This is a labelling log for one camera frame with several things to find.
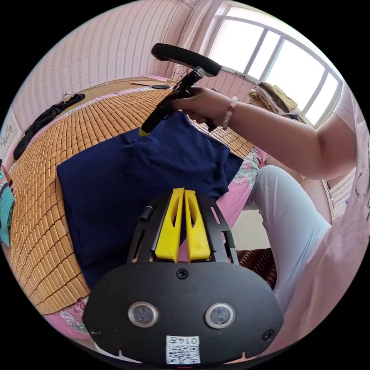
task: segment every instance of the knee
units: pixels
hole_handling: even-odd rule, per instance
[[[288,172],[273,165],[267,165],[258,171],[256,185],[260,187],[284,186],[288,188],[300,186]]]
[[[274,165],[264,166],[257,173],[257,179],[259,180],[264,178],[280,178],[285,176],[289,176],[289,174],[282,168]]]

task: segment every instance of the teal fabric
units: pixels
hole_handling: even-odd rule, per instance
[[[14,208],[14,196],[10,191],[7,178],[0,170],[0,241],[10,248],[10,225]]]

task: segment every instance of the pink shirt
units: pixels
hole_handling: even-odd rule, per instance
[[[318,243],[298,280],[284,324],[262,354],[278,351],[316,328],[350,286],[365,255],[370,236],[370,135],[352,92],[344,83],[334,111],[357,138],[355,180],[345,213]]]

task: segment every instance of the striped wall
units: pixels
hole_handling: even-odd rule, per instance
[[[65,93],[126,77],[164,76],[168,62],[150,53],[157,42],[177,45],[197,1],[141,0],[81,25],[36,65],[12,107],[22,131]]]
[[[221,71],[216,77],[203,77],[197,86],[214,88],[228,97],[237,96],[243,103],[249,101],[248,91],[254,88],[251,83],[226,71]]]

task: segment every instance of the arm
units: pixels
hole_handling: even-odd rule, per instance
[[[315,130],[261,108],[238,103],[229,127],[308,178],[335,178],[356,165],[356,136],[336,114]]]

